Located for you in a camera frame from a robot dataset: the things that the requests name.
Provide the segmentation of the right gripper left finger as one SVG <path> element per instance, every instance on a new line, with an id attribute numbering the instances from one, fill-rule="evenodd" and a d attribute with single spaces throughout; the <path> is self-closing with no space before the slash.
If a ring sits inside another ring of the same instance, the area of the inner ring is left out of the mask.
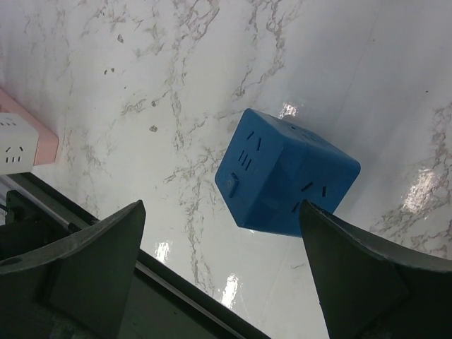
<path id="1" fill-rule="evenodd" d="M 1 262 L 1 319 L 38 302 L 116 338 L 143 236 L 136 201 L 63 239 Z"/>

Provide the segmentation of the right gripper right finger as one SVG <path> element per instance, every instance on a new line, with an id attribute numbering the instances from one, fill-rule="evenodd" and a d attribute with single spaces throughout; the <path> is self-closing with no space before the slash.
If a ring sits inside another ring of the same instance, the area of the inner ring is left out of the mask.
<path id="1" fill-rule="evenodd" d="M 451 261 L 303 201 L 299 223 L 330 338 L 450 338 Z"/>

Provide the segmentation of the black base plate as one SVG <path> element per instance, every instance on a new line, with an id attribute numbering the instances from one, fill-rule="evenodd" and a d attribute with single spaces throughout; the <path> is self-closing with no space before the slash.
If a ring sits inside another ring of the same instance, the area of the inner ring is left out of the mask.
<path id="1" fill-rule="evenodd" d="M 263 338 L 140 248 L 134 201 L 98 219 L 32 174 L 1 177 L 2 338 Z"/>

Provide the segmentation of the pink flat tray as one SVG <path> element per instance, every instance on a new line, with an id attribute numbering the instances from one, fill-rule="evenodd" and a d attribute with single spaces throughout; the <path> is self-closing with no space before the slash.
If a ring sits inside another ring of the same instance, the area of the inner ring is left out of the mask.
<path id="1" fill-rule="evenodd" d="M 1 112 L 18 114 L 38 132 L 39 138 L 37 142 L 34 165 L 47 165 L 53 163 L 56 160 L 57 149 L 59 146 L 59 139 L 57 135 L 50 131 L 44 124 L 39 122 L 3 89 L 0 90 L 0 93 Z"/>

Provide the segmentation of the white cube socket adapter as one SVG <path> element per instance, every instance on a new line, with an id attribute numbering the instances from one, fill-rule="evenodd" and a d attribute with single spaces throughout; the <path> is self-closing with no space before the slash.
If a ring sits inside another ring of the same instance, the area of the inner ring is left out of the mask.
<path id="1" fill-rule="evenodd" d="M 30 172 L 35 164 L 39 134 L 16 113 L 1 113 L 1 175 Z"/>

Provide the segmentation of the blue cube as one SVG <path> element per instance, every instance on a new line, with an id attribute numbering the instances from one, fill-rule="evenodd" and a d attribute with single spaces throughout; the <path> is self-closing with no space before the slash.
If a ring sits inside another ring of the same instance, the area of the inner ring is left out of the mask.
<path id="1" fill-rule="evenodd" d="M 238 227 L 301 237 L 308 200 L 333 213 L 361 166 L 312 131 L 246 109 L 215 174 Z"/>

